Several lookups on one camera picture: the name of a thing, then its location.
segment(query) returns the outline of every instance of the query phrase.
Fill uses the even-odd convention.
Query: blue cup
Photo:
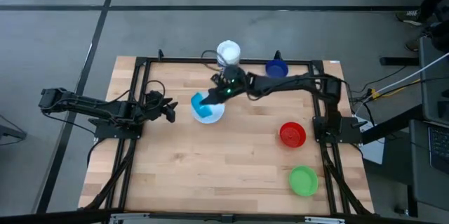
[[[288,74],[288,66],[282,60],[271,60],[265,65],[265,72],[271,78],[286,77]]]

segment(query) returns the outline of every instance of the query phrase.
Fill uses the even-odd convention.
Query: green bowl
[[[290,172],[290,186],[299,196],[309,197],[318,190],[318,176],[308,166],[298,166]]]

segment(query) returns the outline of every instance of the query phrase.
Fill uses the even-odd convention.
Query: wire
[[[378,79],[378,80],[375,80],[375,81],[368,82],[367,84],[365,84],[365,85],[363,86],[363,88],[362,88],[360,91],[354,91],[354,92],[355,92],[355,93],[362,93],[362,92],[366,89],[366,87],[368,87],[368,85],[374,84],[374,83],[377,83],[377,82],[380,82],[380,81],[382,81],[382,80],[384,80],[384,79],[387,79],[387,78],[389,78],[389,77],[391,77],[391,76],[393,76],[393,75],[395,75],[395,74],[398,74],[399,72],[401,72],[401,71],[402,71],[403,69],[405,69],[406,67],[407,67],[407,66],[404,66],[404,67],[402,67],[401,69],[395,71],[394,73],[391,73],[391,74],[389,74],[389,75],[387,75],[387,76],[385,76],[385,77],[382,77],[381,79]]]
[[[438,59],[436,59],[435,61],[429,63],[426,67],[423,67],[422,69],[416,71],[415,73],[412,73],[412,74],[410,74],[409,76],[404,77],[403,79],[401,79],[401,80],[399,80],[399,81],[396,81],[396,82],[394,82],[394,83],[392,83],[392,84],[390,84],[390,85],[388,85],[388,86],[385,86],[384,88],[381,88],[380,90],[377,91],[377,93],[381,93],[383,90],[386,90],[386,89],[388,89],[388,88],[390,88],[390,87],[392,87],[392,86],[395,86],[395,85],[397,85],[397,84],[399,84],[399,83],[402,83],[403,81],[405,81],[405,80],[407,80],[407,79],[409,79],[409,78],[415,76],[416,74],[419,74],[420,72],[425,71],[427,68],[431,67],[431,66],[434,65],[435,63],[437,63],[437,62],[439,62],[440,60],[444,59],[444,58],[445,58],[446,56],[448,56],[448,55],[449,55],[449,53],[446,53],[446,54],[442,55],[440,58],[438,58]],[[370,98],[373,97],[373,96],[374,96],[374,93],[371,94],[369,97],[367,97],[367,98],[363,101],[363,103],[365,103],[366,101],[370,100]],[[360,106],[357,108],[357,111],[356,111],[355,115],[358,114],[358,111],[360,110],[361,107],[362,107],[362,106],[360,105]]]
[[[376,123],[374,123],[373,115],[371,114],[370,108],[366,105],[366,103],[363,104],[363,106],[366,108],[366,111],[368,112],[368,115],[370,117],[370,122],[374,126]]]
[[[352,97],[351,86],[350,86],[349,83],[346,82],[345,80],[342,80],[342,79],[341,79],[341,81],[346,85],[347,93],[349,93],[349,102],[351,102],[351,100],[354,99],[354,98]]]
[[[220,53],[218,53],[217,51],[214,51],[214,50],[205,50],[205,51],[201,54],[200,59],[203,59],[203,58],[204,58],[204,55],[207,54],[207,53],[214,53],[216,56],[218,56],[218,57],[221,59],[221,61],[224,63],[224,66],[228,66],[226,60],[223,58],[223,55],[221,55]],[[208,69],[210,69],[210,70],[213,70],[213,71],[216,71],[216,72],[220,72],[220,71],[221,71],[221,69],[217,69],[217,68],[211,67],[211,66],[209,66],[209,65],[208,65],[207,63],[205,63],[205,62],[203,62],[203,65],[206,66],[206,67],[207,67]]]
[[[98,141],[89,149],[89,153],[87,154],[87,167],[89,167],[89,162],[91,162],[91,154],[93,149],[95,149],[95,147],[97,147],[97,145],[100,144],[103,140],[104,138],[98,139]]]
[[[67,121],[67,120],[64,120],[64,119],[58,119],[58,118],[56,118],[56,117],[52,117],[52,116],[50,116],[50,115],[48,115],[48,114],[44,114],[44,113],[43,113],[43,115],[44,115],[45,117],[50,118],[50,119],[55,119],[55,120],[57,120],[57,121],[61,121],[61,122],[65,122],[65,123],[68,123],[68,124],[71,124],[71,125],[74,125],[74,126],[78,126],[80,129],[84,129],[84,130],[86,130],[87,132],[91,132],[91,133],[95,136],[95,133],[94,133],[92,130],[87,129],[87,128],[83,127],[83,126],[79,126],[79,125],[76,124],[76,123],[73,123],[73,122],[70,122],[70,121]]]
[[[355,147],[356,150],[358,150],[358,151],[360,152],[360,154],[362,155],[362,158],[365,158],[365,157],[363,156],[362,150],[361,150],[359,147],[357,147],[357,145],[355,145],[354,143],[351,143],[351,146],[352,146],[352,147]]]
[[[414,84],[414,83],[417,84],[417,83],[419,83],[420,81],[421,81],[421,79],[414,80],[414,81],[412,82],[412,84]],[[407,88],[407,87],[403,87],[403,88],[397,89],[397,90],[391,92],[390,94],[386,94],[386,95],[385,95],[385,93],[384,93],[384,95],[382,95],[382,98],[391,97],[391,96],[393,96],[394,94],[396,94],[396,93],[398,93],[398,92],[404,90],[405,88]]]
[[[151,107],[151,108],[147,108],[146,110],[152,110],[152,109],[154,109],[154,108],[160,106],[160,105],[162,104],[162,102],[163,102],[163,99],[164,99],[165,96],[166,96],[166,86],[164,86],[164,85],[162,84],[162,82],[159,81],[159,80],[149,80],[149,81],[145,84],[145,90],[147,89],[147,85],[148,85],[149,83],[152,83],[152,82],[159,83],[159,84],[162,86],[162,98],[160,99],[159,103],[157,103],[157,105],[155,105],[155,106],[153,106],[153,107]]]
[[[381,98],[381,97],[383,97],[384,95],[386,95],[388,93],[393,93],[394,91],[397,91],[397,90],[399,90],[401,88],[409,87],[409,86],[412,86],[412,85],[415,85],[415,84],[424,83],[424,82],[427,82],[427,81],[436,81],[436,80],[442,80],[442,79],[449,79],[449,77],[437,77],[437,78],[433,78],[433,79],[425,79],[425,80],[421,80],[419,82],[413,82],[413,83],[410,83],[410,84],[405,84],[405,85],[400,86],[398,88],[394,88],[394,89],[392,89],[390,91],[387,91],[386,93],[380,94],[376,99],[368,100],[365,103],[369,103],[369,102],[372,102],[374,100],[377,100],[378,98]]]
[[[115,99],[113,99],[113,100],[111,100],[111,101],[109,101],[109,102],[106,102],[106,103],[97,104],[97,106],[108,105],[108,104],[112,104],[112,103],[114,103],[114,102],[117,102],[121,97],[125,96],[125,94],[127,94],[127,93],[130,92],[130,91],[131,91],[131,89],[128,89],[127,91],[125,91],[124,93],[122,93],[119,97],[117,97],[117,98],[115,98]]]

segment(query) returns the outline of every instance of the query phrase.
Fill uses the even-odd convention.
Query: metal bracket
[[[117,128],[101,119],[88,119],[96,126],[96,138],[139,139],[142,134],[142,126],[134,126],[129,129]]]
[[[144,57],[138,57],[135,59],[135,67],[140,67],[142,65],[145,65],[145,63],[147,62],[148,58],[144,58]]]
[[[164,54],[162,52],[162,49],[159,49],[159,51],[157,51],[157,60],[159,62],[162,61],[162,57],[164,57]]]
[[[313,117],[314,133],[316,142],[325,143],[362,143],[362,135],[359,128],[352,128],[351,125],[357,124],[357,118],[343,117],[341,125],[341,134],[332,136],[324,129],[325,117]]]
[[[316,224],[344,224],[343,219],[335,218],[322,218],[322,217],[305,217],[306,223],[316,223]]]
[[[221,220],[222,223],[233,223],[234,221],[235,221],[234,214],[231,214],[231,213],[222,214],[222,220]]]
[[[318,74],[324,74],[324,65],[322,60],[312,60],[311,64],[318,71]]]
[[[111,214],[110,224],[116,224],[119,220],[140,220],[149,218],[150,213],[115,213]]]

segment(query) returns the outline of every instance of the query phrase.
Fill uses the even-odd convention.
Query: red bowl
[[[306,131],[296,122],[287,122],[279,130],[282,142],[288,147],[301,147],[306,142]]]

